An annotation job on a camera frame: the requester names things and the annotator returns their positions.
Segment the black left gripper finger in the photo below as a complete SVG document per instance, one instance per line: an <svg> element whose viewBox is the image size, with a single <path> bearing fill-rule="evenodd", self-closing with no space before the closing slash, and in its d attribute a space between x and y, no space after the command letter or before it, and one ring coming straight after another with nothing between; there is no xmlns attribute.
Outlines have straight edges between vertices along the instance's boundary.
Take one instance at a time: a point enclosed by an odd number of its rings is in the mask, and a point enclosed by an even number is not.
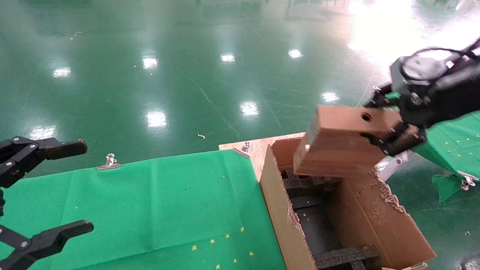
<svg viewBox="0 0 480 270"><path fill-rule="evenodd" d="M94 225L82 219L47 229L31 238L26 238L3 225L0 228L0 241L14 248L7 258L1 260L0 268L2 270L27 270L38 260L60 253L69 239L92 232Z"/></svg>
<svg viewBox="0 0 480 270"><path fill-rule="evenodd" d="M44 160L57 160L88 151L84 140L60 142L54 137L32 140L14 137L0 144L0 186L10 188Z"/></svg>

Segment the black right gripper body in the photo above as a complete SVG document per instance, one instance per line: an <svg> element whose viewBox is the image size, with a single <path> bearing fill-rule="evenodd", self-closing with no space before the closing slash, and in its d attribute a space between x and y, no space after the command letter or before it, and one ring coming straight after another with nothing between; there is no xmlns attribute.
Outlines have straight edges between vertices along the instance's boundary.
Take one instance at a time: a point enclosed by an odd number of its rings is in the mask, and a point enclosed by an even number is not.
<svg viewBox="0 0 480 270"><path fill-rule="evenodd" d="M430 46L390 66L403 122L433 126L479 110L479 40L463 49Z"/></svg>

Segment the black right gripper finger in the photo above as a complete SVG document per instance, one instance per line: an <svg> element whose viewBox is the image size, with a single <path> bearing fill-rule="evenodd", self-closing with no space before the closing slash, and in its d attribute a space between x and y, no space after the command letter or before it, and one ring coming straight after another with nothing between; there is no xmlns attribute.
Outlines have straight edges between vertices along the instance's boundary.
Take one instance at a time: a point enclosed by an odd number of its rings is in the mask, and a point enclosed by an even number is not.
<svg viewBox="0 0 480 270"><path fill-rule="evenodd" d="M372 97L363 105L364 108L373 109L390 109L394 111L400 111L399 94L394 92L391 84L385 84L381 87L373 86Z"/></svg>
<svg viewBox="0 0 480 270"><path fill-rule="evenodd" d="M425 128L405 122L398 122L384 136L363 133L362 137L388 156L396 156L427 141Z"/></svg>

